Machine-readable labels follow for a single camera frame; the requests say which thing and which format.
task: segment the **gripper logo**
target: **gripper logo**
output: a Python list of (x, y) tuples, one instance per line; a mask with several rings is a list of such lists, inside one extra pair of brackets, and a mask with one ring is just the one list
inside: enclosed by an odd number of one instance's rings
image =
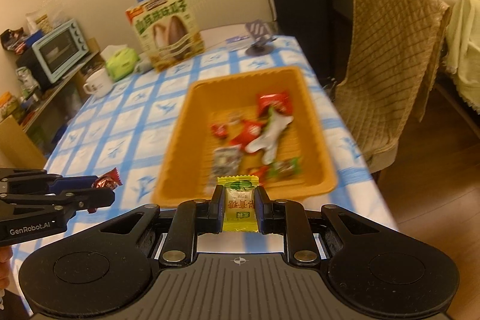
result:
[(15, 236), (15, 235), (27, 234), (34, 231), (41, 231), (42, 229), (46, 229), (46, 228), (50, 228), (50, 221), (47, 221), (46, 223), (37, 224), (36, 226), (24, 226), (21, 228), (13, 228), (13, 229), (10, 229), (9, 232), (12, 236)]

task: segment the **red candy wrapper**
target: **red candy wrapper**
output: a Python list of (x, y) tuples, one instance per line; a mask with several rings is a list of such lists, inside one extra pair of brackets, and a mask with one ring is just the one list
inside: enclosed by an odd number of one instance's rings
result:
[(269, 170), (268, 166), (262, 166), (262, 167), (249, 168), (247, 172), (248, 172), (248, 175), (257, 176), (258, 184), (260, 186), (263, 186), (265, 184), (265, 177), (267, 175), (268, 170)]
[(273, 107), (282, 115), (292, 115), (293, 108), (289, 94), (284, 91), (279, 94), (258, 96), (258, 116), (268, 113), (268, 108)]
[(213, 124), (211, 128), (213, 135), (219, 139), (225, 139), (229, 135), (225, 124)]
[(245, 151), (245, 146), (260, 136), (263, 124), (261, 122), (249, 120), (242, 120), (242, 123), (242, 132), (230, 140), (230, 145), (240, 145), (241, 150)]
[[(98, 179), (93, 183), (92, 187), (95, 188), (104, 188), (107, 187), (111, 190), (115, 190), (118, 186), (123, 185), (122, 181), (120, 180), (119, 172), (117, 168), (110, 170), (109, 172), (105, 172), (102, 176), (98, 177)], [(87, 209), (88, 212), (95, 213), (97, 208)]]

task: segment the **yellow cloth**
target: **yellow cloth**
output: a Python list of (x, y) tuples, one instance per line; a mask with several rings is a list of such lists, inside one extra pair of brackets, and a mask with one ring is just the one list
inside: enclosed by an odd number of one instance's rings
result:
[(480, 114), (480, 1), (458, 0), (446, 34), (447, 71), (458, 94)]

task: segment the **candy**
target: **candy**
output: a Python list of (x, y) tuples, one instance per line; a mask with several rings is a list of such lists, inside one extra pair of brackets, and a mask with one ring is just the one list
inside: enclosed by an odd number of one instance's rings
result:
[(273, 107), (268, 109), (268, 114), (268, 124), (265, 131), (245, 147), (247, 153), (265, 150), (262, 157), (262, 163), (265, 165), (272, 163), (277, 157), (278, 138), (289, 123), (293, 121), (292, 116), (281, 115)]
[[(119, 172), (117, 168), (105, 172), (102, 176), (98, 177), (97, 180), (92, 184), (92, 187), (96, 188), (109, 188), (110, 190), (115, 190), (118, 186), (123, 185), (120, 180)], [(95, 213), (97, 208), (88, 209), (88, 213)]]
[(211, 129), (213, 135), (219, 139), (225, 139), (229, 135), (225, 124), (213, 124)]
[(228, 176), (218, 178), (217, 183), (225, 187), (223, 231), (258, 232), (253, 193), (258, 186), (258, 177)]
[(299, 158), (273, 162), (268, 170), (269, 178), (286, 179), (300, 173)]
[(208, 179), (207, 190), (213, 191), (220, 176), (236, 175), (238, 173), (242, 151), (240, 146), (220, 147), (213, 151), (213, 164)]
[(269, 166), (252, 167), (247, 170), (248, 175), (257, 176), (260, 186), (265, 184), (266, 175), (269, 172)]
[(241, 133), (230, 141), (230, 145), (240, 145), (242, 151), (244, 151), (247, 144), (260, 136), (263, 123), (249, 120), (242, 120), (242, 123), (243, 129)]
[(292, 115), (293, 113), (292, 103), (286, 91), (258, 96), (258, 116), (265, 115), (269, 107), (273, 107), (282, 115)]

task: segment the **green tissue box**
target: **green tissue box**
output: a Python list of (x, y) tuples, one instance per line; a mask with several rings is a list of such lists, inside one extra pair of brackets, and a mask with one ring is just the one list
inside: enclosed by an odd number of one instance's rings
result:
[(121, 49), (116, 52), (106, 63), (106, 69), (110, 77), (115, 81), (123, 79), (135, 69), (135, 64), (140, 60), (136, 51), (132, 48)]

